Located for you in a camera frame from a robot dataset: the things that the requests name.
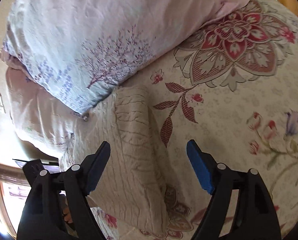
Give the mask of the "cream cable-knit sweater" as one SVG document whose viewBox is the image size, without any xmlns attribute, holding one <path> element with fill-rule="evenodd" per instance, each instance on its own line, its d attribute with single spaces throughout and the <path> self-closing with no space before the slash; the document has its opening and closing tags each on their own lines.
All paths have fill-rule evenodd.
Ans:
<svg viewBox="0 0 298 240">
<path fill-rule="evenodd" d="M 115 218 L 158 235 L 167 227 L 162 193 L 166 186 L 158 172 L 150 129 L 146 88 L 119 88 L 91 111 L 88 121 L 76 122 L 68 158 L 80 163 L 107 141 L 110 158 L 92 200 Z"/>
</svg>

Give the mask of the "bright window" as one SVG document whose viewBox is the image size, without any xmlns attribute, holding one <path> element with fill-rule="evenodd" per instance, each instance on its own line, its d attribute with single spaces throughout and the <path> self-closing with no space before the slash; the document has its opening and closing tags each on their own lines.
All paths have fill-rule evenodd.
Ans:
<svg viewBox="0 0 298 240">
<path fill-rule="evenodd" d="M 0 164 L 0 209 L 12 236 L 16 236 L 18 231 L 30 189 L 24 173 L 19 168 Z"/>
</svg>

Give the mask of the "pale pink pillow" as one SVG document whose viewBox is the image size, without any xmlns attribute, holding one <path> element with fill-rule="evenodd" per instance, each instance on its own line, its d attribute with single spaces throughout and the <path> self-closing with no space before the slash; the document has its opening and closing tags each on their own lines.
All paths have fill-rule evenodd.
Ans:
<svg viewBox="0 0 298 240">
<path fill-rule="evenodd" d="M 84 116 L 65 106 L 21 70 L 8 68 L 6 81 L 17 136 L 50 156 L 60 157 Z"/>
</svg>

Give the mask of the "floral bed sheet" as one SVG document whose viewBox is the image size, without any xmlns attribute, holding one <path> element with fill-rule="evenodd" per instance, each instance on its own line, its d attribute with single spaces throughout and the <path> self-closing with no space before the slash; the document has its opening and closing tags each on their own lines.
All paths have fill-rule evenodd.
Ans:
<svg viewBox="0 0 298 240">
<path fill-rule="evenodd" d="M 185 153 L 194 139 L 231 168 L 257 169 L 283 239 L 298 239 L 298 17 L 250 0 L 130 78 L 144 84 L 166 229 L 155 233 L 99 204 L 106 239 L 190 239 L 210 196 Z"/>
</svg>

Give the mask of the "white purple tree-print pillow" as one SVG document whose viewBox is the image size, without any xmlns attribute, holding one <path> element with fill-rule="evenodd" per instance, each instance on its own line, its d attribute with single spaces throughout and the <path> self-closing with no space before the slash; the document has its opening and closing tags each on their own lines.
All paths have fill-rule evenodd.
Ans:
<svg viewBox="0 0 298 240">
<path fill-rule="evenodd" d="M 0 57 L 84 113 L 249 0 L 15 0 Z"/>
</svg>

